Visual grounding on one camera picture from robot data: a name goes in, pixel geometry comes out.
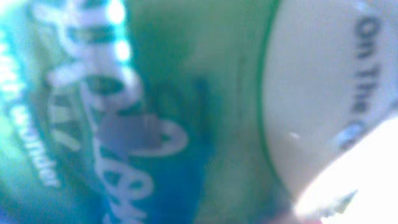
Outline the colourful tissue multipack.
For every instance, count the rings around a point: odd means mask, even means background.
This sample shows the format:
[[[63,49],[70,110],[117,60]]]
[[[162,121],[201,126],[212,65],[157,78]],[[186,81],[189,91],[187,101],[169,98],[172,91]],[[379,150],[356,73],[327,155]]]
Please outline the colourful tissue multipack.
[[[396,1],[2,1],[1,222],[319,221],[396,111]]]

